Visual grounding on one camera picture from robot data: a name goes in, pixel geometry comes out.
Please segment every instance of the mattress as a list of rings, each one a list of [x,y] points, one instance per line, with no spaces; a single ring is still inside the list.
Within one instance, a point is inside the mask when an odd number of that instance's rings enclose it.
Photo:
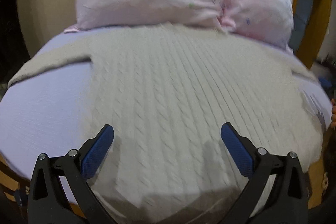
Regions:
[[[107,29],[60,34],[38,54]],[[264,46],[275,58],[281,55],[288,58],[288,62],[300,63],[293,54]],[[68,65],[17,83],[7,91],[0,103],[0,152],[15,172],[30,179],[40,153],[61,156],[83,144],[79,117],[85,109],[84,90],[89,84],[91,69],[88,62]],[[327,127],[332,108],[328,97],[318,83],[300,75],[296,79],[310,111],[324,117],[321,121]],[[68,185],[63,182],[69,201],[75,203]]]

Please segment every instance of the pink pillow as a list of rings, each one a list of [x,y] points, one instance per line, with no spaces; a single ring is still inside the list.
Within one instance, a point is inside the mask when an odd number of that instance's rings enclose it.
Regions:
[[[290,0],[225,0],[222,27],[286,49],[293,29]]]

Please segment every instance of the cable knit pattern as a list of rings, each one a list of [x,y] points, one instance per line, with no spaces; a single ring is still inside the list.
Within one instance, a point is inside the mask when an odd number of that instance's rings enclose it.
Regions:
[[[33,58],[11,84],[88,59],[83,142],[105,123],[115,129],[89,184],[118,223],[218,223],[247,182],[221,141],[225,122],[270,153],[296,151],[304,171],[320,155],[321,131],[292,76],[308,72],[213,30],[166,24],[87,36]]]

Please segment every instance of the blue gripper pad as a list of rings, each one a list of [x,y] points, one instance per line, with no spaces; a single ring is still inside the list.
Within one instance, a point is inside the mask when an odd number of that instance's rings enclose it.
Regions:
[[[107,124],[98,133],[96,138],[92,139],[95,142],[81,161],[81,175],[84,180],[93,178],[108,149],[110,148],[113,138],[113,127]]]
[[[253,176],[253,158],[239,140],[239,138],[241,138],[240,135],[228,122],[223,124],[220,133],[240,174],[244,177],[251,178]]]

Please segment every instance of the metal screw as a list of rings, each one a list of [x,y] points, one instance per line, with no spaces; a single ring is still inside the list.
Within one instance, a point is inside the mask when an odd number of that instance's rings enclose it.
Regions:
[[[297,154],[293,151],[289,152],[289,155],[291,156],[291,158],[296,159],[297,158]]]
[[[267,150],[265,148],[261,147],[261,148],[258,148],[258,153],[260,155],[266,155],[267,154]]]
[[[45,156],[46,156],[45,153],[39,154],[39,160],[43,160],[45,158]]]
[[[77,150],[76,149],[71,149],[68,154],[69,154],[70,157],[76,156],[77,155]]]

